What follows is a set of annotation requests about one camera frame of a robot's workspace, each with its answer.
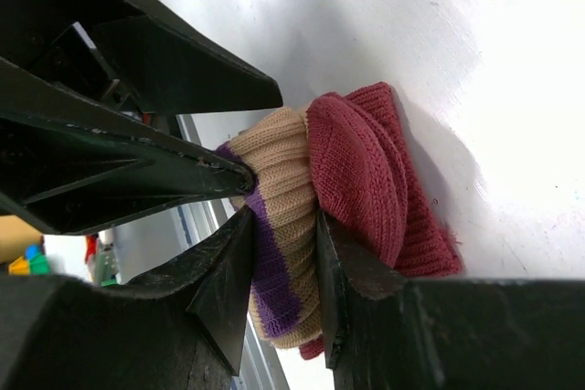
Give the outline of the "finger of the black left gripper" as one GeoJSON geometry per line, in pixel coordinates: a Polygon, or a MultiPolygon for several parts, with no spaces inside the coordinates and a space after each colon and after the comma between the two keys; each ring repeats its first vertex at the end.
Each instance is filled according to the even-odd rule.
{"type": "Polygon", "coordinates": [[[1,61],[1,213],[85,235],[246,194],[251,170],[1,61]]]}
{"type": "Polygon", "coordinates": [[[205,37],[159,0],[72,0],[91,40],[147,111],[282,106],[277,82],[205,37]]]}

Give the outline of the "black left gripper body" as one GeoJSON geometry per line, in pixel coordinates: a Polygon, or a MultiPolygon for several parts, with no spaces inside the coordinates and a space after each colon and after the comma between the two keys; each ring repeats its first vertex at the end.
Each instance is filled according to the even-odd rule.
{"type": "Polygon", "coordinates": [[[54,86],[139,121],[151,119],[83,26],[62,15],[54,0],[1,0],[1,57],[54,86]]]}

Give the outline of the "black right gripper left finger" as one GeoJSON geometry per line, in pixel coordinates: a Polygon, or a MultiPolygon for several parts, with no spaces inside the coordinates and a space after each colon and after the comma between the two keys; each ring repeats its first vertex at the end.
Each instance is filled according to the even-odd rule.
{"type": "MultiPolygon", "coordinates": [[[[250,243],[239,260],[247,316],[252,272],[253,215],[235,214],[250,243]]],[[[4,389],[123,389],[130,363],[149,332],[174,335],[187,348],[196,335],[213,344],[231,369],[239,366],[237,330],[213,311],[202,281],[210,262],[194,256],[165,264],[124,285],[94,287],[61,275],[1,278],[1,386],[4,389]]]]}

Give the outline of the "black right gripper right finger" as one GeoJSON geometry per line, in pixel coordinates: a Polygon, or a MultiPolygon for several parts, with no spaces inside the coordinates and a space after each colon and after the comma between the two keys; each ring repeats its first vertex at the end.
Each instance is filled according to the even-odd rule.
{"type": "Polygon", "coordinates": [[[581,389],[584,284],[407,279],[317,220],[324,360],[338,389],[581,389]]]}

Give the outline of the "beige red purple striped sock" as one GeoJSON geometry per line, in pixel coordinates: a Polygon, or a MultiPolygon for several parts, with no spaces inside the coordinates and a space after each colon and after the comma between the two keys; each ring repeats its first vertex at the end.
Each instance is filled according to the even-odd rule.
{"type": "Polygon", "coordinates": [[[326,213],[406,277],[460,272],[453,238],[431,211],[392,88],[379,82],[280,108],[221,144],[252,189],[231,199],[253,214],[250,316],[259,336],[304,360],[324,349],[316,276],[317,216],[326,213]]]}

